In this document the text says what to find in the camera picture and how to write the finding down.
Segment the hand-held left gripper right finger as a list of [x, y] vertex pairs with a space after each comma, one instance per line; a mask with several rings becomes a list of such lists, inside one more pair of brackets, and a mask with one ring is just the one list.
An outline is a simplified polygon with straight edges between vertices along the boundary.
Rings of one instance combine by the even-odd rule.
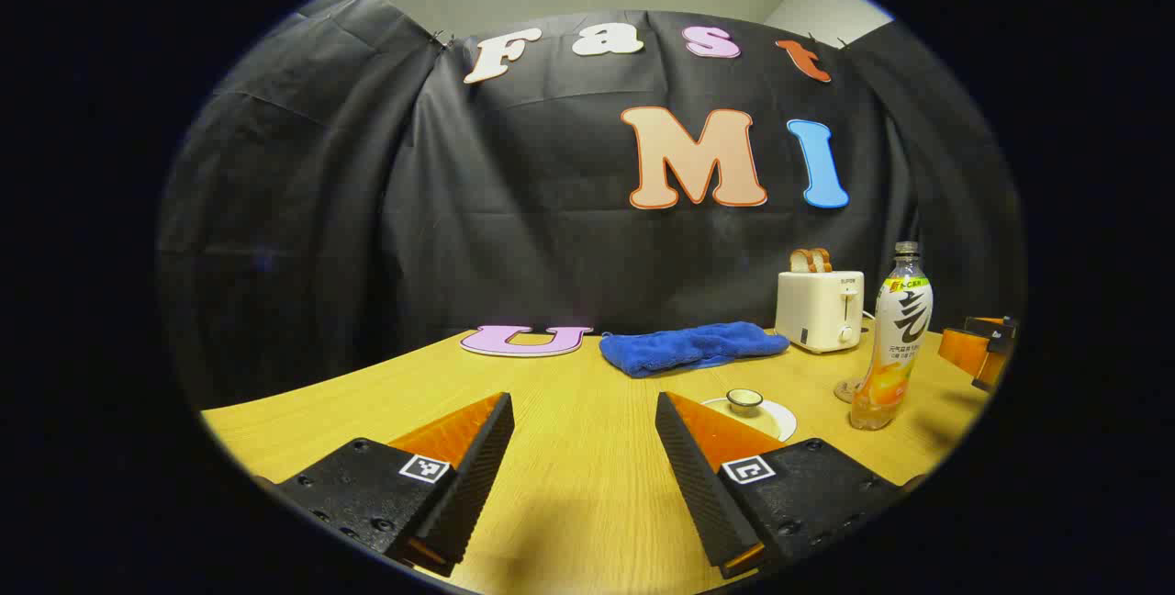
[[787, 444], [662, 393], [660, 442], [711, 564], [724, 579], [793, 567], [924, 482], [889, 482], [822, 439]]

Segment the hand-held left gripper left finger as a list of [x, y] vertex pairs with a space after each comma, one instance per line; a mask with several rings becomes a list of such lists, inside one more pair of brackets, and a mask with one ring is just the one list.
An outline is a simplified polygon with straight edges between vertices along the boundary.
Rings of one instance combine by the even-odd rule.
[[449, 577], [513, 432], [511, 395], [499, 392], [389, 442], [348, 440], [274, 493], [354, 544]]

